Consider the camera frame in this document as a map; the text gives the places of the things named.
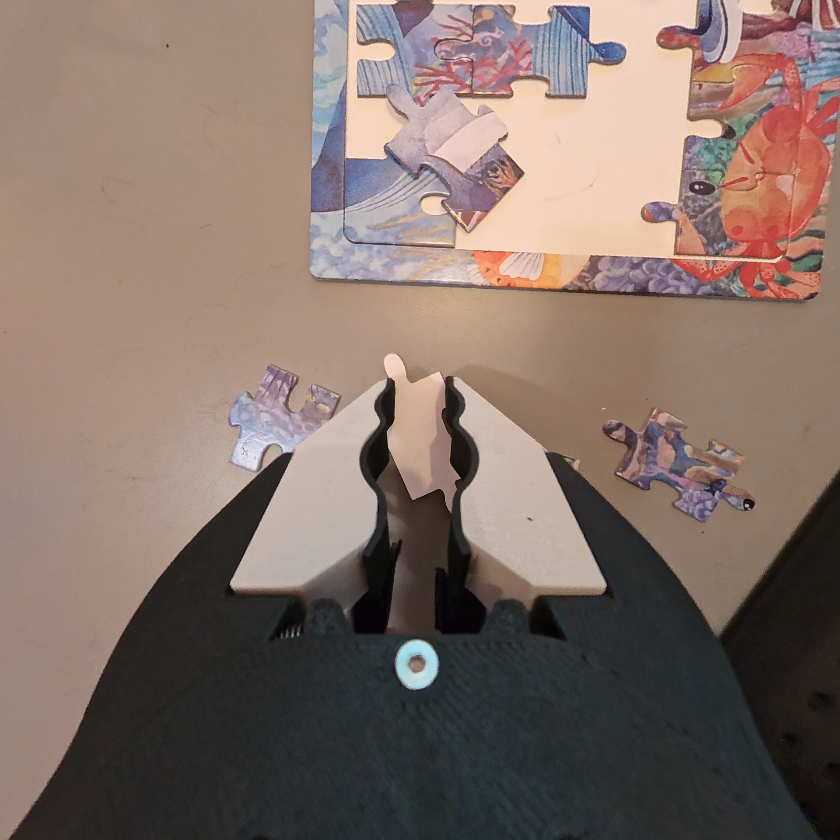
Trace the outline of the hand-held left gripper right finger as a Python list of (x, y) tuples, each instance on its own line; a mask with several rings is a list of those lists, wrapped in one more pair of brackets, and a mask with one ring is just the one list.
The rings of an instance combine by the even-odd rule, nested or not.
[(444, 425), (458, 480), (447, 565), (436, 570), (436, 628), (476, 634), (501, 601), (606, 593), (606, 580), (548, 451), (458, 377)]

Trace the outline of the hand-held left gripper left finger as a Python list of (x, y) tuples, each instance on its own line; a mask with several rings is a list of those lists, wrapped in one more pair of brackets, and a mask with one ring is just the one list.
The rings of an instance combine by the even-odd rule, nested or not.
[(363, 634), (383, 634), (397, 545), (377, 480), (390, 461), (396, 386), (383, 380), (291, 455), (230, 586), (339, 604)]

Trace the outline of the orange pufferfish puzzle piece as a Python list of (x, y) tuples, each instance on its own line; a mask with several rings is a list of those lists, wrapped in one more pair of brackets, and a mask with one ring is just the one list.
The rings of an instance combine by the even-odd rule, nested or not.
[(452, 439), (443, 419), (444, 377), (436, 372), (410, 382), (403, 360), (394, 353), (384, 357), (383, 365), (395, 384), (388, 446), (404, 486), (414, 500), (441, 490), (450, 510), (459, 477), (450, 463)]

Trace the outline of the grey blue red-striped puzzle piece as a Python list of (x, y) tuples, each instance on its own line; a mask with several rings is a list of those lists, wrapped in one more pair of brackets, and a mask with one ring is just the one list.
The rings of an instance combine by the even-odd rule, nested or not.
[(508, 127), (489, 106), (467, 109), (451, 90), (425, 104), (396, 84), (385, 95), (406, 119), (386, 152), (414, 176), (434, 172), (446, 185), (442, 206), (467, 233), (520, 182), (523, 169), (501, 147)]

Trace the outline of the few scattered puzzle pieces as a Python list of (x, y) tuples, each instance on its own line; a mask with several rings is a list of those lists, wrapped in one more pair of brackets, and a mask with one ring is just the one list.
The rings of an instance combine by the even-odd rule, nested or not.
[(275, 365), (268, 365), (255, 395), (237, 395), (228, 413), (228, 423), (238, 428), (229, 462), (258, 472), (268, 448), (277, 446), (288, 454), (328, 422), (340, 402), (340, 394), (311, 385), (301, 409), (288, 405), (298, 377)]

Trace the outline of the black perforated pad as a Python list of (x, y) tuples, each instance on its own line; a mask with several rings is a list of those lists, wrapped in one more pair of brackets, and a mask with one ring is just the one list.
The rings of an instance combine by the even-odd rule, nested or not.
[(839, 838), (839, 475), (721, 641), (791, 795), (820, 838)]

